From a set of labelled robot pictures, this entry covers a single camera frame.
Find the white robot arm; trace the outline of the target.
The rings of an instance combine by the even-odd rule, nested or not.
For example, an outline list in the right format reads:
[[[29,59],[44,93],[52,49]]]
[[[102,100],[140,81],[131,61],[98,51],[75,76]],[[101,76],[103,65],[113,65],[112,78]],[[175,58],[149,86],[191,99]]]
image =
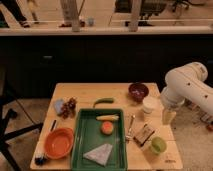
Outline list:
[[[171,69],[165,75],[166,86],[160,94],[164,107],[162,112],[164,125],[171,123],[176,110],[184,104],[186,99],[213,116],[213,88],[204,83],[207,76],[207,68],[200,62],[192,62]]]

